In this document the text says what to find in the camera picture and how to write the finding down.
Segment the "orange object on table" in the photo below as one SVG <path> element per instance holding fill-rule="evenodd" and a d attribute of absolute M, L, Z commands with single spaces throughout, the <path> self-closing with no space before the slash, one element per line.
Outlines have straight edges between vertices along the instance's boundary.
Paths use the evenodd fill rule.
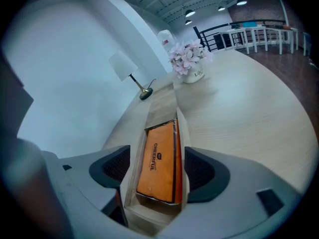
<path fill-rule="evenodd" d="M 181 203 L 182 170 L 177 120 L 149 131 L 137 193 L 169 204 Z"/>

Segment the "flower vase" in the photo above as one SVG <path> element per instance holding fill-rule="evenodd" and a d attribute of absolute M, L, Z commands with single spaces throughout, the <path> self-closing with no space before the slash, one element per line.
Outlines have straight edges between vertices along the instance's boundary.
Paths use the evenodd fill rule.
<path fill-rule="evenodd" d="M 188 70 L 187 75 L 182 75 L 182 79 L 183 79 L 183 82 L 191 84 L 191 83 L 199 81 L 204 76 L 205 74 L 204 74 L 203 67 L 200 61 L 198 61 L 196 63 L 196 66 L 193 66 L 192 68 Z"/>

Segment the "black rectangular slot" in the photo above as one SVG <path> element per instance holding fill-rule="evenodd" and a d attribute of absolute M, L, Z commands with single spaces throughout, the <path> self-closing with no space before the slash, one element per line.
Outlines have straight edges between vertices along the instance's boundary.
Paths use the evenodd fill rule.
<path fill-rule="evenodd" d="M 268 216 L 275 214 L 284 206 L 283 202 L 272 189 L 259 191 L 256 194 L 262 202 Z"/>

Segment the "pendant light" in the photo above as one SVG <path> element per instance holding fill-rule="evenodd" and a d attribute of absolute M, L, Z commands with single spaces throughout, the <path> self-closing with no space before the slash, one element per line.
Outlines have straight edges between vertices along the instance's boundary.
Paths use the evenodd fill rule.
<path fill-rule="evenodd" d="M 185 13 L 185 16 L 186 17 L 190 17 L 190 16 L 192 16 L 194 14 L 195 14 L 195 12 L 193 10 L 187 10 L 186 13 Z"/>
<path fill-rule="evenodd" d="M 237 5 L 244 5 L 246 3 L 247 3 L 246 0 L 237 0 Z"/>

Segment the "light wood tabletop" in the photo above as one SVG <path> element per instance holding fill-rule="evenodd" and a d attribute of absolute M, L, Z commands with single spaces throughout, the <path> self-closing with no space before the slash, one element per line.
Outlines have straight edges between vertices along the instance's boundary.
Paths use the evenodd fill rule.
<path fill-rule="evenodd" d="M 183 113 L 191 145 L 255 160 L 300 193 L 304 193 L 318 163 L 319 148 L 310 119 L 291 90 L 257 61 L 235 50 L 201 61 L 205 77 L 183 84 L 173 73 L 156 80 L 156 91 L 173 81 L 177 105 Z M 117 123 L 104 149 L 131 146 L 136 153 L 152 96 L 138 95 Z M 135 157 L 121 184 L 127 191 Z"/>

